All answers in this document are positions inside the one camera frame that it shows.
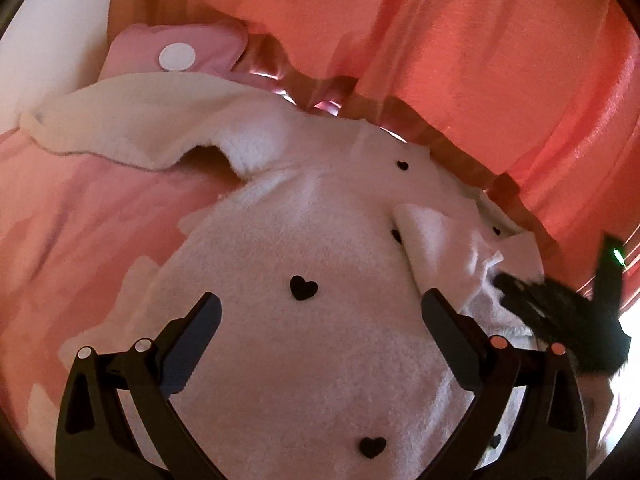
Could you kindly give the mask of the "white sweater with black hearts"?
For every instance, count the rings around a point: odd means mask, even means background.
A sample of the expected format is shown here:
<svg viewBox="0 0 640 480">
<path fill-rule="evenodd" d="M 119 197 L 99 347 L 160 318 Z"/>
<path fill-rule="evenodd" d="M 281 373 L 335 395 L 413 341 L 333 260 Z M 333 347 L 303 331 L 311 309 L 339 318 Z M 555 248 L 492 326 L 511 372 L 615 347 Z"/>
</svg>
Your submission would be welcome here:
<svg viewBox="0 0 640 480">
<path fill-rule="evenodd" d="M 40 105 L 21 127 L 58 154 L 149 170 L 218 148 L 242 186 L 180 220 L 186 240 L 136 263 L 115 311 L 62 347 L 116 351 L 204 292 L 219 330 L 176 408 L 232 479 L 412 479 L 471 396 L 426 329 L 439 289 L 490 334 L 533 349 L 491 277 L 541 276 L 532 234 L 422 146 L 309 115 L 204 74 L 127 74 Z"/>
</svg>

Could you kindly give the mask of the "pink fleece bed blanket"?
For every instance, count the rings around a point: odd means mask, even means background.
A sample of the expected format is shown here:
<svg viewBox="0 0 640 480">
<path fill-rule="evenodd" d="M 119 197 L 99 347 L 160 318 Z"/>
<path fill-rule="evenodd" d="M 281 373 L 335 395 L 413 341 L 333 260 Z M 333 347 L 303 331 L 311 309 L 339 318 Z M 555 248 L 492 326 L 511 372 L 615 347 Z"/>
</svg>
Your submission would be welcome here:
<svg viewBox="0 0 640 480">
<path fill-rule="evenodd" d="M 2 136 L 1 406 L 45 470 L 76 349 L 140 336 L 157 271 L 239 183 L 213 148 L 152 172 L 55 155 L 21 130 Z"/>
</svg>

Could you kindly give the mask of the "orange red curtain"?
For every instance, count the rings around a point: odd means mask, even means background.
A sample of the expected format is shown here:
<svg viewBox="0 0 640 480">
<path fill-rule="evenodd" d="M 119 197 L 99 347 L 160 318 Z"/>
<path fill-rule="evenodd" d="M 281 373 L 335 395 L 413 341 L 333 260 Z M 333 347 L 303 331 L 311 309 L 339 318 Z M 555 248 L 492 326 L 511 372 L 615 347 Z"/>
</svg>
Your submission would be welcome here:
<svg viewBox="0 0 640 480">
<path fill-rule="evenodd" d="M 426 145 L 558 280 L 622 238 L 638 297 L 639 38 L 616 0 L 111 0 L 108 32 L 220 21 L 248 33 L 236 78 Z"/>
</svg>

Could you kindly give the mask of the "pink pillow with white dot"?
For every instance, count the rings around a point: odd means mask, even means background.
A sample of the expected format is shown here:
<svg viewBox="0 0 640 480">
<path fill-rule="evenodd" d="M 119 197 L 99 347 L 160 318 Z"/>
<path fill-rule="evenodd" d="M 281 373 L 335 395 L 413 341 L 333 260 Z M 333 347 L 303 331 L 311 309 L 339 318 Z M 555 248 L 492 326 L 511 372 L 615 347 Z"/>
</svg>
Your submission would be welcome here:
<svg viewBox="0 0 640 480">
<path fill-rule="evenodd" d="M 296 102 L 276 77 L 264 72 L 235 73 L 248 47 L 246 28 L 235 22 L 149 26 L 134 24 L 108 48 L 99 80 L 126 76 L 158 84 L 167 93 L 222 100 Z"/>
</svg>

